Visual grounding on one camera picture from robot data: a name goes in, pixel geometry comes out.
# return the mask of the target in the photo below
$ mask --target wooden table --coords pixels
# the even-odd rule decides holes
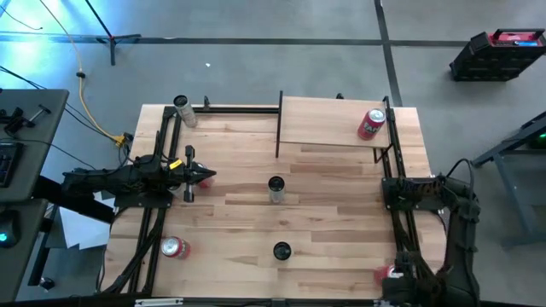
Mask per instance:
[[[142,106],[133,158],[153,151],[163,108]],[[429,176],[416,109],[395,113],[408,177]],[[212,188],[195,191],[195,203],[175,200],[167,211],[163,235],[187,240],[191,254],[185,260],[160,254],[155,297],[380,296],[374,270],[391,264],[396,248],[380,196],[382,164],[374,164],[370,148],[282,143],[275,159],[276,115],[198,117],[197,128],[183,127],[177,156],[191,144],[195,160],[218,174]],[[171,136],[166,139],[168,150]],[[268,201],[274,175],[287,184],[281,206]],[[103,288],[134,254],[141,218],[142,209],[129,209],[113,225]],[[443,226],[430,212],[416,211],[415,222],[423,257],[437,269],[444,258]],[[278,241],[293,248],[289,260],[274,258]],[[139,288],[147,267],[144,260]]]

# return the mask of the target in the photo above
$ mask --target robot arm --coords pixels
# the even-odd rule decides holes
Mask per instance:
[[[399,252],[404,277],[383,281],[384,299],[423,306],[478,306],[479,285],[473,275],[479,206],[468,184],[450,177],[385,178],[386,204],[400,211],[450,209],[444,264],[436,275],[419,252]],[[421,272],[413,276],[412,267]]]
[[[169,188],[186,183],[184,201],[193,202],[192,186],[216,175],[216,172],[194,162],[195,150],[192,146],[186,146],[185,155],[185,164],[178,159],[163,165],[160,154],[154,153],[137,157],[132,165],[115,170],[76,169],[63,174],[62,190],[69,196],[92,198],[94,192],[102,190],[114,195],[166,193]]]

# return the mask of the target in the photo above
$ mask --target concrete floor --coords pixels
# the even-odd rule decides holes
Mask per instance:
[[[379,39],[373,0],[117,0],[96,10],[113,34],[139,32],[145,37],[186,38],[357,38]],[[88,8],[76,0],[46,1],[74,34],[103,32]],[[390,39],[468,40],[499,27],[540,27],[546,3],[539,0],[384,0]],[[11,14],[44,32],[61,33],[46,11],[31,0],[12,0]],[[27,31],[5,14],[0,31]],[[184,93],[191,101],[207,95],[212,103],[276,103],[278,90],[293,96],[380,99],[391,95],[381,46],[124,44],[117,66],[100,44],[79,44],[85,95],[104,128],[134,131],[143,103],[169,103]],[[0,65],[48,88],[71,92],[69,103],[80,109],[76,61],[68,43],[0,43]],[[433,172],[446,172],[462,157],[475,158],[522,123],[544,111],[546,60],[519,78],[502,83],[455,83],[448,64],[460,48],[392,47],[402,103],[417,107]],[[0,87],[29,88],[6,74]],[[117,165],[111,143],[63,116],[54,143],[88,163]],[[43,174],[81,166],[52,149]],[[481,298],[543,305],[546,245],[504,250],[500,241],[520,233],[494,165],[476,170],[476,193],[482,213],[478,226],[474,272]],[[90,294],[101,262],[101,249],[59,250],[49,256],[46,275],[57,287],[49,293],[22,287],[18,299]]]

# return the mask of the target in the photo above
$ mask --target wooden tabletop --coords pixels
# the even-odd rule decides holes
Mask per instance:
[[[364,114],[375,108],[385,111],[385,103],[284,96],[281,142],[387,148],[390,142],[386,125],[371,140],[364,141],[357,135]]]
[[[153,151],[163,108],[142,106],[133,158]],[[429,176],[416,109],[395,113],[407,175]],[[191,144],[195,160],[218,174],[212,188],[196,189],[195,203],[175,200],[167,211],[163,235],[186,240],[191,253],[185,260],[160,254],[154,296],[380,296],[374,270],[392,263],[396,247],[380,196],[382,164],[374,164],[371,149],[282,143],[275,159],[275,114],[198,117],[197,128],[183,126],[177,155]],[[268,201],[267,182],[275,175],[286,182],[281,205]],[[129,209],[113,225],[103,288],[133,256],[141,218],[142,209]],[[444,258],[443,226],[430,212],[416,211],[415,221],[423,256],[437,269]],[[293,248],[287,261],[273,256],[278,241]],[[147,267],[146,259],[139,288]]]

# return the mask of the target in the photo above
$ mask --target table leg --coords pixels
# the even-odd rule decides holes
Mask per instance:
[[[86,217],[91,217],[104,223],[112,223],[113,209],[91,198],[69,197],[62,193],[61,185],[46,177],[40,176],[32,196],[46,199],[52,204],[75,211]]]

